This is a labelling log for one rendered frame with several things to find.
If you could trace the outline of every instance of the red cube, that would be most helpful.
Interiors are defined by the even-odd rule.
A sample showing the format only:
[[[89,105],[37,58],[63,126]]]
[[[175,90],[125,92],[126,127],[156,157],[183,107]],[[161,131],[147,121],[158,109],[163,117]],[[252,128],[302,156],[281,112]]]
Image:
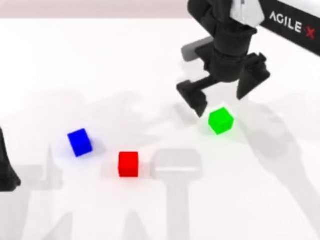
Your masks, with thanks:
[[[137,178],[139,174],[138,152],[120,152],[118,171],[121,178]]]

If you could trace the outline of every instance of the green cube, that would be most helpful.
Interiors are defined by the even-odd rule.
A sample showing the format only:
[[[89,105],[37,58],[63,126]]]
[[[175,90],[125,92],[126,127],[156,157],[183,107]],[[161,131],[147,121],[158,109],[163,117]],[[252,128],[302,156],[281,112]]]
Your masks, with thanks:
[[[208,121],[209,126],[217,135],[223,134],[232,129],[234,122],[234,117],[225,107],[210,113]]]

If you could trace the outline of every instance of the table surface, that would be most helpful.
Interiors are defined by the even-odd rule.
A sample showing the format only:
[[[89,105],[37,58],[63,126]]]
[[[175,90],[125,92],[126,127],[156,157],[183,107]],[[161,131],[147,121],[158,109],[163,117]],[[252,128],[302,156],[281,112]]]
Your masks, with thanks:
[[[181,56],[207,37],[194,20],[1,20],[0,125],[22,186],[0,193],[0,239],[318,239],[320,58],[258,30],[271,78],[242,101],[236,83],[207,89],[199,119],[176,91],[207,75]],[[222,106],[235,124],[216,136]],[[94,152],[75,158],[80,128]],[[117,177],[120,151],[139,152],[138,179]]]

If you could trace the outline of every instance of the cube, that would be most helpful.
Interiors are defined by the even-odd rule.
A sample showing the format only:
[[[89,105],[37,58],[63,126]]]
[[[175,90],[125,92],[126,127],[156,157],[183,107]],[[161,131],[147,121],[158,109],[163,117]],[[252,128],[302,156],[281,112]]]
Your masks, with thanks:
[[[234,117],[223,107],[210,114],[208,124],[215,134],[220,135],[232,129],[234,122]]]
[[[78,131],[69,133],[68,138],[71,143],[73,152],[77,158],[82,155],[91,153],[93,151],[91,141],[84,128]]]
[[[121,178],[137,178],[139,175],[138,152],[120,152],[118,172]]]

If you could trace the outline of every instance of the blue cube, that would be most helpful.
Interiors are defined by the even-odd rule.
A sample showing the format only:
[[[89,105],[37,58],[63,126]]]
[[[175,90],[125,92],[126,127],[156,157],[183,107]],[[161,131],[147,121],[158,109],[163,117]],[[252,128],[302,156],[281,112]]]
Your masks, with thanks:
[[[91,141],[84,128],[69,133],[68,138],[71,143],[74,154],[77,158],[93,151]]]

